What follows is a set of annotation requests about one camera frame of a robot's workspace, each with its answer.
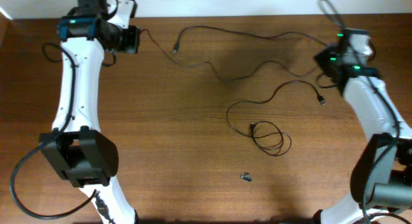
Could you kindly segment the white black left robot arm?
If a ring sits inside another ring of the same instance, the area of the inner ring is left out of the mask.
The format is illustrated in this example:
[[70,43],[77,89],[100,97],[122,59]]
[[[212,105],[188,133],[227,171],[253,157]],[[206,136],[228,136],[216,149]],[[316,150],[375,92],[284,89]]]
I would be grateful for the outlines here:
[[98,84],[107,51],[136,53],[139,29],[130,25],[135,0],[78,0],[57,26],[63,49],[59,110],[52,124],[58,137],[42,150],[62,180],[91,197],[103,223],[138,223],[117,179],[116,145],[100,132]]

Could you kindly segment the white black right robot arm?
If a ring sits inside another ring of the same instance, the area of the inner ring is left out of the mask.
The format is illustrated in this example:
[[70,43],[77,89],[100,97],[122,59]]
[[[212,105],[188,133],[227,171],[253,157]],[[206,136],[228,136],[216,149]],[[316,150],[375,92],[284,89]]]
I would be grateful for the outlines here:
[[350,178],[350,193],[314,223],[369,223],[411,209],[411,128],[392,103],[385,82],[368,67],[366,30],[342,28],[338,42],[314,59],[354,110],[367,146]]

